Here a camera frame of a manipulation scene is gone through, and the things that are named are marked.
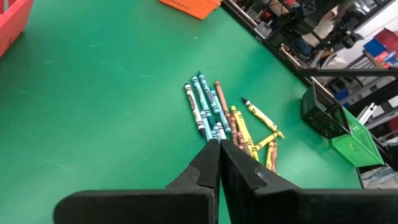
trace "orange box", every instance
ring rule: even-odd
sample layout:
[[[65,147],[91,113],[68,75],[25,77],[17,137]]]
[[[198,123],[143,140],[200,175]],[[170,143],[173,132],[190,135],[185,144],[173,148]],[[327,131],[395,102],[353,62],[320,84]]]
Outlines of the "orange box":
[[[195,16],[198,19],[204,19],[214,9],[220,6],[219,0],[159,0],[160,2],[179,9]]]

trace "green plastic basket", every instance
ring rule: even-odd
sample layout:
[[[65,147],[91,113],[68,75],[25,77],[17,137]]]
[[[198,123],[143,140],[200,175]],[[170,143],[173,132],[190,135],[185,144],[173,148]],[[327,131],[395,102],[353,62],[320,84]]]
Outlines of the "green plastic basket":
[[[368,131],[350,112],[344,109],[352,134],[333,138],[331,144],[356,167],[384,165]]]

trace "blue crayon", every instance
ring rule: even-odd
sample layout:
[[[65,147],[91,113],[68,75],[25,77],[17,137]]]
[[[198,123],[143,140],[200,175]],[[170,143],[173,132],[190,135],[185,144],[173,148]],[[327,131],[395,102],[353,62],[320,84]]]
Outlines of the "blue crayon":
[[[221,124],[220,119],[216,118],[216,124],[218,126],[218,130],[220,131],[221,139],[226,139],[224,128],[223,128],[223,125]]]
[[[213,136],[213,139],[217,139],[218,141],[220,141],[219,139],[218,139],[218,137],[217,137],[217,134],[216,134],[216,131],[211,131],[211,134],[212,134],[212,136]]]
[[[205,90],[205,93],[206,93],[206,96],[207,96],[207,100],[210,103],[211,109],[213,109],[214,114],[219,115],[221,107],[217,106],[217,103],[216,103],[216,101],[213,98],[213,94],[211,94],[210,88],[207,85],[205,76],[200,71],[198,71],[198,76],[199,76],[199,80],[201,82],[201,85],[203,86],[203,89]]]
[[[195,89],[197,97],[199,98],[201,108],[204,110],[207,117],[211,117],[210,109],[209,106],[207,105],[206,98],[201,90],[198,77],[192,76],[191,80],[193,83],[193,88]]]
[[[221,108],[221,104],[218,99],[216,91],[214,89],[212,89],[212,87],[210,87],[210,90],[211,90],[211,94],[213,95],[214,100],[216,101],[216,104],[219,106],[219,108]],[[220,113],[220,120],[221,120],[221,123],[223,124],[225,132],[231,133],[231,127],[229,126],[228,120],[226,119],[224,113]]]
[[[210,125],[207,120],[207,117],[206,117],[206,113],[201,110],[200,116],[201,116],[201,119],[203,120],[203,124],[205,125],[206,140],[209,141],[210,139],[213,138],[213,135],[211,133],[211,129],[210,129]]]
[[[211,126],[216,125],[216,120],[214,119],[213,116],[207,117],[207,120],[209,121],[209,124],[210,124]]]
[[[218,141],[222,140],[221,133],[220,133],[220,130],[218,129],[218,126],[217,126],[217,125],[214,125],[213,131],[216,132]]]

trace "green table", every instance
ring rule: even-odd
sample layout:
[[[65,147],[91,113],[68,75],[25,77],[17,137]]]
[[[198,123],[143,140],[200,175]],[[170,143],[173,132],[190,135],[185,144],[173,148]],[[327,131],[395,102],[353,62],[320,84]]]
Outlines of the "green table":
[[[360,188],[356,169],[301,120],[304,85],[224,10],[199,21],[155,0],[41,0],[0,59],[0,223],[51,223],[79,190],[165,187],[205,144],[183,90],[197,70],[221,82],[255,142],[270,130],[240,96],[279,125],[282,177]]]

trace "brown crayon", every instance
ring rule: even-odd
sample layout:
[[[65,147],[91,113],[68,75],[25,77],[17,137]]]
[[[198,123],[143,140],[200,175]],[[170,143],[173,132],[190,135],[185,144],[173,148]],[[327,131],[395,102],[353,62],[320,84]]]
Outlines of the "brown crayon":
[[[243,149],[243,151],[247,153],[249,156],[252,156],[250,150],[248,149],[248,146],[246,145],[246,141],[244,140],[242,133],[238,131],[237,135],[239,141],[239,148]]]
[[[235,117],[231,117],[231,139],[235,146],[238,146],[238,130],[236,129],[236,120]]]
[[[272,153],[272,170],[276,173],[276,157],[278,155],[278,144],[274,140],[274,152]]]
[[[221,107],[224,111],[224,115],[229,123],[229,125],[231,125],[231,115],[229,113],[229,109],[228,109],[228,105],[226,104],[226,100],[224,97],[224,93],[223,93],[223,89],[221,88],[220,82],[219,81],[215,81],[215,85],[216,85],[216,90],[218,93],[218,99],[220,100],[220,104]]]
[[[235,106],[231,106],[231,112],[232,112],[232,116],[235,117],[236,126],[238,127],[238,129],[241,133],[240,135],[243,137],[243,141],[246,145],[245,149],[247,149],[249,151],[248,154],[251,157],[253,157],[255,160],[258,161],[259,156],[258,156],[257,150],[254,147],[254,143],[252,143],[252,139],[250,137],[249,131],[247,130],[246,125],[244,124],[244,120],[243,120],[243,116],[242,116],[241,112],[238,111]],[[242,143],[241,140],[239,139],[239,133],[238,133],[238,141],[240,143]]]

